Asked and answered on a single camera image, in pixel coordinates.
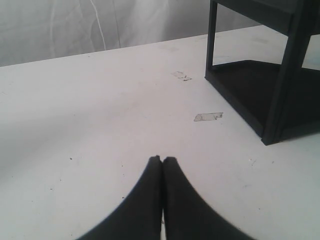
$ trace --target white table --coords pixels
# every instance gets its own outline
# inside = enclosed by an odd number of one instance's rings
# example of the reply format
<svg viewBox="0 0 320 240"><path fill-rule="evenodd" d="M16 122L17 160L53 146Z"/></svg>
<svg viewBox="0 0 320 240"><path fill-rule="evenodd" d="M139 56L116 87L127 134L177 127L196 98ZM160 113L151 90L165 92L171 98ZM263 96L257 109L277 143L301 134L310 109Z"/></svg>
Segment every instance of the white table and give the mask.
<svg viewBox="0 0 320 240"><path fill-rule="evenodd" d="M280 62L285 44L264 26L220 32L215 62ZM0 68L0 239L81 236L156 154L251 236L319 239L320 134L264 146L204 79L206 47L203 35Z"/></svg>

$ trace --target black stand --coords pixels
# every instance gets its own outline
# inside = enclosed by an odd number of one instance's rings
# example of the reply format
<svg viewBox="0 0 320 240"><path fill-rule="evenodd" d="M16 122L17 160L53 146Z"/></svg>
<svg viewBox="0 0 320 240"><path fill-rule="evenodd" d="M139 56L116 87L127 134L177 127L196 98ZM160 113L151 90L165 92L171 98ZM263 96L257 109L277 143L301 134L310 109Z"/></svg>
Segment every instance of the black stand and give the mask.
<svg viewBox="0 0 320 240"><path fill-rule="evenodd" d="M311 36L320 34L320 1L299 0L292 13L268 1L210 0L205 72L265 145L320 130L320 71L302 68ZM282 64L245 60L213 66L218 3L286 34Z"/></svg>

